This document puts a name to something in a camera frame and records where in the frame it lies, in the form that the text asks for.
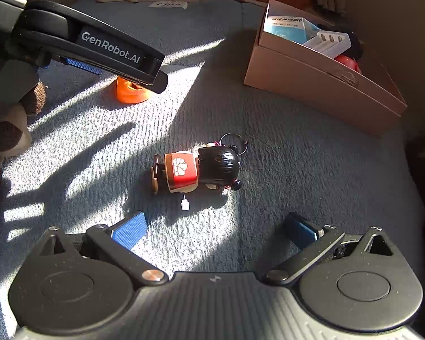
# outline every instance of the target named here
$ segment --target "blue gripper pad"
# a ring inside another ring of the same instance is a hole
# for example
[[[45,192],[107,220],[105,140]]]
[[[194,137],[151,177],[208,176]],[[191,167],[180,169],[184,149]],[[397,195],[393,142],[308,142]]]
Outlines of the blue gripper pad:
[[[310,223],[297,213],[290,212],[285,217],[285,229],[289,239],[300,249],[303,250],[308,245],[319,239],[315,230],[321,229],[315,224]]]
[[[79,69],[89,71],[90,73],[93,73],[96,75],[101,75],[104,73],[102,69],[99,69],[97,67],[94,67],[93,65],[89,65],[89,64],[86,64],[85,62],[77,61],[74,59],[66,58],[66,63],[73,67],[78,67]]]
[[[131,250],[146,234],[145,214],[140,212],[112,231],[112,239]]]

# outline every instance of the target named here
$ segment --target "blue package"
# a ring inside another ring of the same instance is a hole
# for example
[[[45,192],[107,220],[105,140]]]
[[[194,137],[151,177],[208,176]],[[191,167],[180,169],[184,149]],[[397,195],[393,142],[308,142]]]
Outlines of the blue package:
[[[302,45],[315,37],[320,29],[298,16],[269,16],[265,21],[264,31]]]

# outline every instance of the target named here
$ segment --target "red object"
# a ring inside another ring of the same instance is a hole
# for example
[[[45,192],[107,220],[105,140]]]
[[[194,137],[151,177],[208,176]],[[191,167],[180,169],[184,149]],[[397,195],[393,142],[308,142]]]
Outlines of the red object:
[[[357,62],[353,60],[352,58],[349,58],[348,56],[345,56],[345,55],[338,55],[334,60],[349,67],[350,69],[356,70],[359,74],[362,74],[362,72],[359,69],[359,65],[357,65]]]
[[[169,153],[165,155],[170,190],[194,185],[198,181],[197,163],[192,153]]]
[[[116,98],[123,103],[141,103],[151,97],[153,92],[140,87],[120,76],[116,80]]]

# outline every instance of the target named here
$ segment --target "screw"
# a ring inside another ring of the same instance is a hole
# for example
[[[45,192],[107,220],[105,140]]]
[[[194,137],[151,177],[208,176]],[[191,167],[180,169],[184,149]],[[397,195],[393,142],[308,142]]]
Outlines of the screw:
[[[146,281],[161,281],[164,273],[161,270],[146,270],[142,273],[142,277]]]
[[[266,277],[272,282],[281,282],[285,281],[289,275],[288,272],[283,270],[270,270],[266,274]]]

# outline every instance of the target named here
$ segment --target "black toy head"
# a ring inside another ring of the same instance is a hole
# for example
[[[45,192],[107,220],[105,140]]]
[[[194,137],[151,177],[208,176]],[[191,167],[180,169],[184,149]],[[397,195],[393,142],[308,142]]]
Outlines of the black toy head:
[[[231,186],[237,180],[239,168],[238,156],[229,147],[218,145],[198,149],[199,182]]]
[[[241,187],[243,186],[243,182],[239,179],[235,179],[231,185],[230,185],[230,189],[231,190],[239,190],[241,189]]]

